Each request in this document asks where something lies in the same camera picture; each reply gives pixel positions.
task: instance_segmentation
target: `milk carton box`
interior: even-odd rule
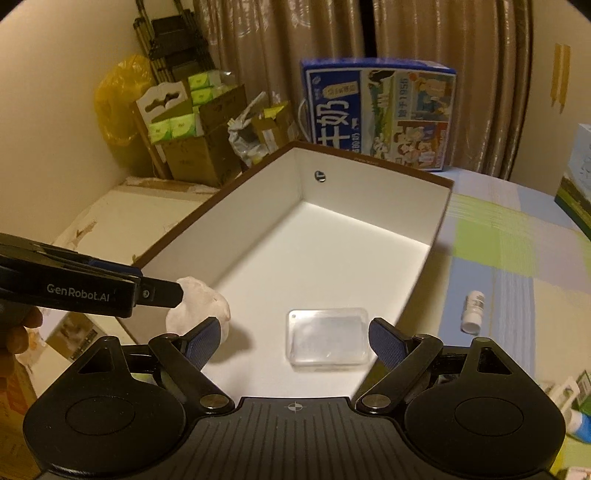
[[[591,125],[580,124],[554,199],[591,240]]]
[[[456,72],[431,61],[301,62],[311,141],[422,170],[443,168]]]

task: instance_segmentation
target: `crosshair mark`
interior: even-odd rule
[[[298,402],[293,402],[290,403],[288,406],[286,406],[287,409],[291,410],[292,412],[296,413],[298,411],[300,411],[302,408],[305,408],[305,406],[303,406],[301,403]]]

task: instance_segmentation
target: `plastic bag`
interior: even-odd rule
[[[138,135],[129,107],[154,85],[150,61],[141,55],[128,57],[105,76],[95,90],[95,112],[107,143],[127,147]]]
[[[251,124],[252,117],[262,112],[268,103],[267,93],[261,92],[236,119],[228,122],[230,145],[248,168],[259,163],[269,153],[267,147],[261,145]]]

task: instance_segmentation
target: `curtain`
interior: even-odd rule
[[[457,71],[446,163],[508,179],[525,115],[530,0],[373,0],[378,56]]]
[[[362,57],[358,0],[193,0],[218,68],[236,73],[249,100],[303,97],[300,60]]]

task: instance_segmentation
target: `white box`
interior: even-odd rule
[[[363,307],[370,319],[395,324],[452,185],[376,158],[291,143],[197,208],[136,265],[150,277],[196,277],[226,297],[230,334],[203,372],[236,402],[352,395],[371,363],[295,371],[285,357],[285,317]],[[165,332],[165,316],[138,306],[122,322],[146,343]]]

